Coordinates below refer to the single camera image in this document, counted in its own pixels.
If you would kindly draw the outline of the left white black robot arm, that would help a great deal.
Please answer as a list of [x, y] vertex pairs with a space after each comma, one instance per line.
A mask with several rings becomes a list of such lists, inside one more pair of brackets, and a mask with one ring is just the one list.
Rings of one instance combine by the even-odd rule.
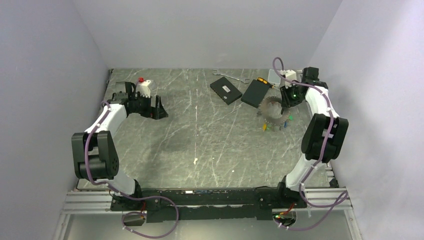
[[120, 125], [131, 114], [160, 120], [168, 117], [160, 96], [142, 96], [140, 93], [114, 93], [103, 101], [103, 111], [84, 132], [71, 137], [74, 172], [78, 179], [85, 179], [94, 186], [104, 185], [124, 197], [124, 204], [131, 210], [144, 203], [137, 180], [120, 170], [120, 162], [113, 137]]

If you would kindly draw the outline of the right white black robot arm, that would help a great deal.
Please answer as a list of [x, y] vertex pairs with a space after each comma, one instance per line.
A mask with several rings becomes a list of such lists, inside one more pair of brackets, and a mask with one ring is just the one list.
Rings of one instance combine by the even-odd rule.
[[301, 157], [283, 178], [275, 194], [276, 203], [287, 208], [304, 196], [303, 188], [308, 179], [339, 156], [349, 122], [335, 111], [327, 83], [318, 78], [318, 68], [306, 67], [301, 72], [276, 70], [276, 74], [284, 82], [280, 87], [281, 105], [291, 108], [306, 102], [311, 112], [311, 120], [301, 141]]

